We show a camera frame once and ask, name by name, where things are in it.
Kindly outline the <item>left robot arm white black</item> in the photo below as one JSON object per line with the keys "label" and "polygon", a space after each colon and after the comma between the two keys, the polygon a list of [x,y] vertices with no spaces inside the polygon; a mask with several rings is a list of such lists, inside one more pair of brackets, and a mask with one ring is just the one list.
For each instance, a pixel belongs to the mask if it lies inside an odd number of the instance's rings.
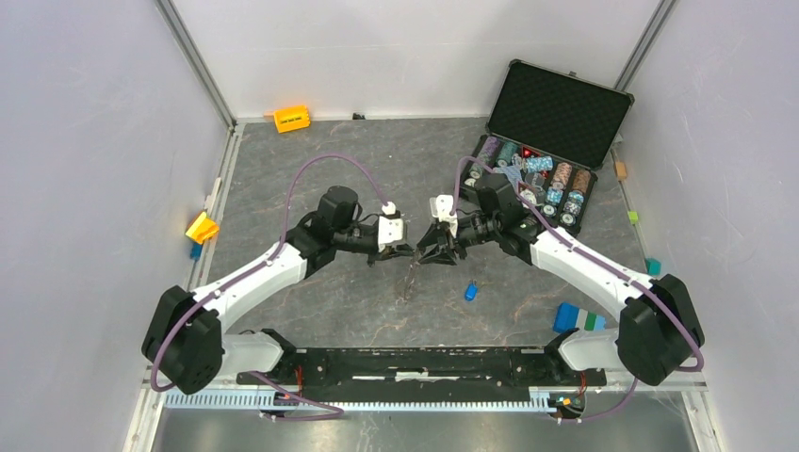
{"label": "left robot arm white black", "polygon": [[273,383],[289,381],[295,357],[274,333],[233,334],[230,328],[245,314],[279,291],[300,283],[330,264],[340,251],[363,254],[367,263],[412,256],[405,222],[392,202],[375,221],[358,218],[361,205],[355,191],[332,186],[316,210],[286,233],[285,243],[229,275],[186,290],[167,289],[157,303],[145,333],[141,353],[152,364],[151,383],[192,395],[214,379],[236,378],[258,371]]}

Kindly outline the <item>large metal disc keyring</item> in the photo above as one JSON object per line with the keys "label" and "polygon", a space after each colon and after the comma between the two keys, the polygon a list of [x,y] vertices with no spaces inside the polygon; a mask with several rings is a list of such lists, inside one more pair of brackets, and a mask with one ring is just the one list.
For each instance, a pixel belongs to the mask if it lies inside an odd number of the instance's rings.
{"label": "large metal disc keyring", "polygon": [[411,264],[409,265],[408,272],[402,281],[401,288],[399,291],[399,299],[403,302],[407,302],[411,297],[411,293],[413,291],[414,284],[416,281],[416,274],[418,268],[419,268],[419,258],[415,257],[412,260]]}

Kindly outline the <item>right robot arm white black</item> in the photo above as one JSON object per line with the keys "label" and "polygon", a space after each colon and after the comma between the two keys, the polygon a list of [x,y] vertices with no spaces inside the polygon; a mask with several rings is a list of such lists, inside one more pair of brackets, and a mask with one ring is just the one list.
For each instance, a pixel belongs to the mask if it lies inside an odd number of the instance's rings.
{"label": "right robot arm white black", "polygon": [[650,386],[676,371],[699,372],[705,343],[686,284],[622,266],[554,226],[501,174],[478,182],[478,208],[464,217],[458,199],[430,199],[432,225],[418,242],[421,263],[455,265],[470,247],[494,242],[508,255],[554,274],[598,303],[617,325],[573,327],[547,346],[546,376],[567,384],[581,371],[626,370]]}

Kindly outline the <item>silver key blue tag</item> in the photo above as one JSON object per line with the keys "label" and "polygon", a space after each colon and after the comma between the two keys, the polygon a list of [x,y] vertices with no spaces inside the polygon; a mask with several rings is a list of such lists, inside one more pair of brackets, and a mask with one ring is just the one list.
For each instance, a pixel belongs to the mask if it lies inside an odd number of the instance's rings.
{"label": "silver key blue tag", "polygon": [[464,293],[464,300],[466,302],[474,301],[479,292],[479,287],[475,282],[470,282]]}

